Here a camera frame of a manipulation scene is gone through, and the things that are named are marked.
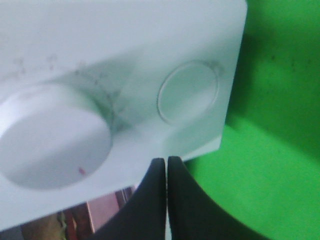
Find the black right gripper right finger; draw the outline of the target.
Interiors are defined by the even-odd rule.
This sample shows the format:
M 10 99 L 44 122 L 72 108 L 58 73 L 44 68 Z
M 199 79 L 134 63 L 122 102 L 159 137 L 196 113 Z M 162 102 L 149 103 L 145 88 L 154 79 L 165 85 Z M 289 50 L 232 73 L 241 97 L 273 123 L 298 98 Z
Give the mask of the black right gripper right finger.
M 174 240 L 265 240 L 213 201 L 178 156 L 167 165 L 167 199 Z

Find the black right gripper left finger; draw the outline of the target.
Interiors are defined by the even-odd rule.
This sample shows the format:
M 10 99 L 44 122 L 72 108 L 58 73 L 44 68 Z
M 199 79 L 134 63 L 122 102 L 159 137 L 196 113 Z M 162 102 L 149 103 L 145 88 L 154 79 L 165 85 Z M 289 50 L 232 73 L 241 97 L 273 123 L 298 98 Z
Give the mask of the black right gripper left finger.
M 165 160 L 155 158 L 129 201 L 92 235 L 92 239 L 164 240 L 166 214 Z

